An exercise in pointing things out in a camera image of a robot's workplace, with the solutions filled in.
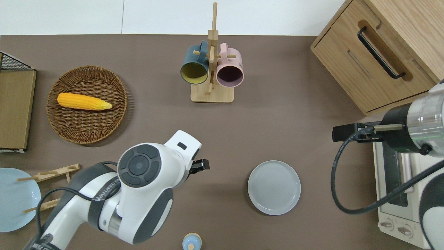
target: yellow corn cob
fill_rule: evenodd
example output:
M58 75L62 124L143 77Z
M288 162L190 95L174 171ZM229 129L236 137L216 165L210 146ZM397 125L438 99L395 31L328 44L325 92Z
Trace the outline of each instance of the yellow corn cob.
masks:
M61 106L73 109L104 110L112 108L112 105L104 100L72 93L60 93L57 101Z

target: wooden mug stand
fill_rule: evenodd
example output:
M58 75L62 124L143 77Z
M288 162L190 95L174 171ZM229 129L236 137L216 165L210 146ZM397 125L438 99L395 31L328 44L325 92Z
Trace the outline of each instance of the wooden mug stand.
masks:
M210 64L208 70L208 78L204 83L198 85L191 85L191 100L193 102L215 102L215 103L230 103L234 101L234 88L227 88L218 84L216 80L216 68L218 64L217 54L219 47L219 31L216 30L216 15L218 11L218 3L213 3L213 27L208 30L208 51L210 52L208 62Z
M79 164L74 164L74 165L70 165L70 166L67 166L67 167L55 169L55 170L48 171L48 172L37 173L34 176L31 176L31 177L28 177L28 178L20 178L20 179L17 179L16 181L35 180L36 182L41 182L41 181L52 179L52 178L60 176L60 175L66 175L66 179L69 182L71 180L71 178L69 176L69 173L77 171L79 169L80 169L80 165ZM43 210L55 207L57 205L57 203L59 203L59 200L60 199L55 199L55 200L52 200L52 201L48 201L48 202L42 203L42 206L40 207L40 211L43 211ZM33 208L26 209L26 210L22 211L22 213L25 214L25 213L34 211L36 209L37 209L36 207L33 207Z

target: oven door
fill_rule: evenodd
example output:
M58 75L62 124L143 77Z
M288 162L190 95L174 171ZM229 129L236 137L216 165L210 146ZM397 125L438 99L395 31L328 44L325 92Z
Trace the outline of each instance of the oven door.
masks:
M386 196L393 189L412 178L411 155L398 153L385 142L374 143L374 158L378 199ZM414 207L417 199L412 199L414 187L382 205L382 213L395 215L411 221L417 221Z

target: wicker basket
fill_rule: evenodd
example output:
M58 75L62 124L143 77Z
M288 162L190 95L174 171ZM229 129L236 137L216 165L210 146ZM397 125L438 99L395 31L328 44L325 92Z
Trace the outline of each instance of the wicker basket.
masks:
M65 108L57 102L63 92L100 98L113 107L101 111ZM60 137L90 144L115 131L125 115L127 102L127 92L117 75L98 66L83 66L58 79L49 93L46 111L51 127Z

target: mug handle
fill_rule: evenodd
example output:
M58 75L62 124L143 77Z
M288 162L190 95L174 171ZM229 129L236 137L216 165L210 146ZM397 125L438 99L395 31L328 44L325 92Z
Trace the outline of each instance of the mug handle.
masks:
M200 43L200 55L197 58L197 61L203 63L205 61L206 55L208 54L208 42L202 40Z
M226 55L226 52L228 50L228 44L227 43L223 43L221 44L221 61L223 64L227 64L228 63L228 56Z

